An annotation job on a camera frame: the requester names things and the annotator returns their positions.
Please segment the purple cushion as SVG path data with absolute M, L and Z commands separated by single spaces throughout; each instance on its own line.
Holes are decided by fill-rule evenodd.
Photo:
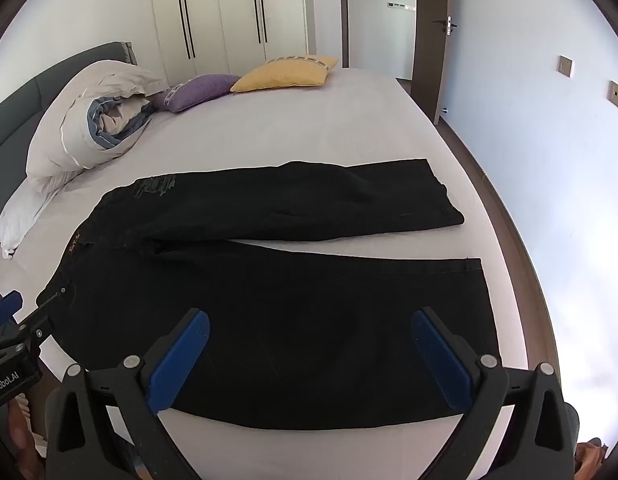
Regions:
M 199 75 L 151 96 L 150 100 L 158 110 L 179 114 L 199 104 L 226 96 L 237 81 L 239 76 L 229 74 Z

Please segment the brown wooden door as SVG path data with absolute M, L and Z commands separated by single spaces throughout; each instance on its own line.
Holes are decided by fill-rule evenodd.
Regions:
M 446 84 L 446 54 L 452 32 L 453 0 L 416 0 L 411 96 L 437 125 Z

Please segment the black jeans pants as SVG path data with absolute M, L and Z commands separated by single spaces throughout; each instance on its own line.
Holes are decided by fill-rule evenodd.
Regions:
M 446 417 L 411 336 L 431 308 L 478 353 L 498 337 L 478 259 L 288 252 L 287 242 L 427 231 L 464 221 L 423 159 L 145 178 L 105 194 L 38 296 L 62 286 L 54 338 L 90 370 L 141 356 L 190 309 L 210 337 L 174 407 L 275 430 Z

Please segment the yellow cushion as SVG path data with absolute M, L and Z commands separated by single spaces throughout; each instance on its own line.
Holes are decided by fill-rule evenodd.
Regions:
M 331 56 L 289 55 L 274 58 L 239 78 L 232 93 L 284 88 L 322 87 L 339 60 Z

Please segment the rolled grey duvet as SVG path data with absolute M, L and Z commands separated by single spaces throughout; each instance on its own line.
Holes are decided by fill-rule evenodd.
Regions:
M 155 113 L 150 98 L 167 88 L 167 81 L 136 65 L 98 61 L 85 67 L 36 128 L 26 165 L 31 187 L 51 194 L 129 151 Z

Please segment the dark grey headboard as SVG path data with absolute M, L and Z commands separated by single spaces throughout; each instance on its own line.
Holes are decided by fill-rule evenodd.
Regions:
M 30 141 L 51 102 L 80 70 L 105 60 L 138 62 L 130 42 L 101 44 L 44 70 L 0 103 L 0 213 L 26 176 Z

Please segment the cream wardrobe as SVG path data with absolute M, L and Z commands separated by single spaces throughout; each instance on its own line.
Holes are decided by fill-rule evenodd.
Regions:
M 152 0 L 170 84 L 310 52 L 307 0 Z

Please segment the wall switch plate far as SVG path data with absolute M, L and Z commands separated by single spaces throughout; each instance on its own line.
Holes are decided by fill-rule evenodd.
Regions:
M 558 58 L 557 70 L 560 74 L 570 78 L 574 71 L 574 61 L 571 58 L 561 55 Z

